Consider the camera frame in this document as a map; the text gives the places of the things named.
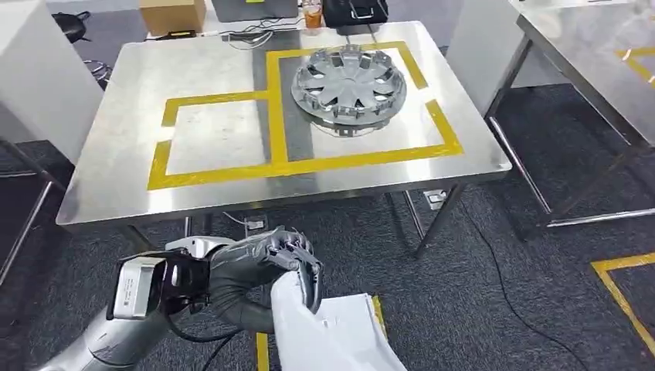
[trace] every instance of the yellow tape marking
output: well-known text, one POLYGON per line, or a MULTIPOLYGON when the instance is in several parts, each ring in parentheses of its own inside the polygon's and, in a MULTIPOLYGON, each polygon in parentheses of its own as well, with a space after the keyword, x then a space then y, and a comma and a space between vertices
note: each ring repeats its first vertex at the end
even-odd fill
POLYGON ((630 303, 628 303, 626 297, 623 296, 619 287, 616 286, 614 280, 612 280, 612 278, 609 276, 609 271, 611 270, 639 267, 647 264, 655 264, 655 253, 592 262, 592 266, 594 270, 596 270, 600 280, 605 284, 609 292, 614 297, 614 300, 616 300, 616 303, 618 303, 623 310, 623 313, 625 313, 633 323, 634 328, 636 329, 637 333, 639 333, 639 336, 641 336, 643 342, 646 343, 646 346, 650 352, 653 353, 653 356, 655 356, 655 340, 653 339, 653 336, 636 317, 633 309, 630 307, 630 303))
POLYGON ((266 54, 266 77, 270 99, 268 104, 268 127, 270 141, 270 161, 273 164, 287 162, 287 136, 284 134, 284 115, 282 112, 282 83, 278 59, 266 54))
MULTIPOLYGON (((375 43, 361 46, 364 50, 396 48, 405 63, 413 83, 418 89, 427 87, 421 70, 403 41, 375 43)), ((287 140, 284 134, 284 115, 282 108, 282 83, 280 81, 280 59, 309 56, 318 49, 275 50, 266 53, 267 89, 230 94, 216 94, 200 97, 172 98, 166 102, 162 127, 175 126, 181 106, 194 104, 215 104, 240 100, 267 100, 269 112, 270 164, 251 165, 238 168, 221 168, 185 174, 166 174, 171 154, 171 141, 160 141, 154 150, 154 157, 148 180, 148 190, 182 186, 195 186, 213 182, 227 182, 241 179, 271 178, 276 176, 299 175, 336 168, 351 168, 364 165, 380 165, 421 158, 461 155, 462 146, 457 140, 448 120, 443 115, 436 100, 426 103, 426 109, 443 138, 442 145, 419 148, 405 148, 394 151, 381 151, 360 155, 346 155, 333 158, 312 158, 290 162, 287 156, 287 140)))
POLYGON ((268 335, 257 332, 255 343, 257 346, 257 371, 269 371, 268 335))
POLYGON ((385 319, 382 317, 382 304, 380 304, 380 297, 378 295, 372 298, 373 301, 373 310, 375 311, 375 317, 378 319, 380 327, 382 327, 382 332, 384 332, 385 337, 387 336, 387 328, 385 327, 385 319))
POLYGON ((638 56, 655 56, 655 47, 635 48, 628 50, 617 50, 615 54, 623 60, 633 71, 655 88, 655 73, 649 71, 643 64, 639 63, 635 57, 638 56))
POLYGON ((414 81, 416 88, 421 90, 428 87, 428 83, 426 81, 426 78, 421 73, 419 64, 416 63, 416 60, 414 59, 412 52, 409 51, 407 44, 405 44, 404 42, 391 41, 388 43, 368 44, 368 45, 362 45, 361 48, 363 50, 380 50, 380 49, 396 48, 399 51, 400 56, 402 57, 402 61, 405 63, 405 66, 407 67, 407 70, 409 71, 409 75, 414 81))

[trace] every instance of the robotic hand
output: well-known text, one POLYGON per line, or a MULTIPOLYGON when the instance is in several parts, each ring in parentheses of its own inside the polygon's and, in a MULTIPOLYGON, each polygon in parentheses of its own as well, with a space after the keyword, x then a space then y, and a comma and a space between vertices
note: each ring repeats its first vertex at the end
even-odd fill
POLYGON ((212 308, 225 322, 255 332, 273 333, 270 308, 246 298, 252 288, 268 284, 287 271, 297 271, 305 305, 316 313, 321 305, 323 267, 312 255, 307 238, 278 228, 216 251, 211 256, 209 293, 212 308))
POLYGON ((110 304, 73 344, 38 368, 42 371, 131 369, 186 308, 194 314, 210 306, 240 329, 273 332, 270 308, 246 293, 295 271, 303 302, 316 313, 321 305, 323 266, 300 233, 277 228, 235 242, 221 237, 186 237, 119 262, 110 304))

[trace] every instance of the black bag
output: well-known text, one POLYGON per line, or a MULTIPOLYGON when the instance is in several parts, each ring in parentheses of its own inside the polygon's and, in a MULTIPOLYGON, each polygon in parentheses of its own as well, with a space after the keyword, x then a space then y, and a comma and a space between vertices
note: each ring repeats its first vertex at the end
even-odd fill
POLYGON ((386 0, 323 0, 323 18, 331 28, 384 23, 389 7, 386 0))

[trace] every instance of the black chair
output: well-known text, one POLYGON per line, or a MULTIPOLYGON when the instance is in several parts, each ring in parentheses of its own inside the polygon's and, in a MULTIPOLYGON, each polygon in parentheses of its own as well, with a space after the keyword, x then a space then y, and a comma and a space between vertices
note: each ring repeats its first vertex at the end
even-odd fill
MULTIPOLYGON (((91 13, 89 12, 81 12, 76 15, 61 12, 53 14, 55 22, 72 44, 80 40, 91 41, 84 37, 87 34, 87 25, 84 24, 84 21, 89 17, 91 17, 91 13)), ((111 76, 111 67, 99 60, 84 60, 84 64, 89 67, 91 74, 93 74, 93 77, 96 78, 96 81, 104 90, 111 76)))

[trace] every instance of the yellow floor tape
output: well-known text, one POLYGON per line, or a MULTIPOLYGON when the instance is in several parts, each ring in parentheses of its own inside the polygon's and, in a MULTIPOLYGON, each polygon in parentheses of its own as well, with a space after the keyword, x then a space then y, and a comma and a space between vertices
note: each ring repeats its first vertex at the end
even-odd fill
POLYGON ((605 284, 609 292, 614 297, 614 300, 616 300, 616 303, 618 303, 623 310, 623 313, 625 313, 633 323, 634 328, 636 329, 637 333, 639 333, 639 336, 641 336, 643 342, 646 343, 646 346, 648 349, 650 349, 650 352, 653 353, 653 356, 655 356, 655 340, 653 340, 653 336, 648 332, 648 330, 646 330, 646 327, 644 327, 641 321, 636 317, 633 309, 630 307, 630 303, 628 303, 626 297, 623 296, 623 293, 621 293, 621 290, 619 290, 619 287, 616 286, 614 280, 609 276, 609 271, 615 269, 639 267, 647 264, 655 264, 655 253, 592 262, 592 266, 596 270, 600 280, 605 284))
MULTIPOLYGON (((372 298, 373 301, 373 311, 375 312, 375 317, 378 319, 380 326, 382 327, 382 332, 385 333, 387 337, 387 330, 385 327, 385 320, 382 317, 382 304, 380 303, 380 298, 376 295, 372 298)), ((268 353, 268 335, 258 332, 255 337, 255 343, 257 346, 257 371, 270 371, 270 356, 268 353)))

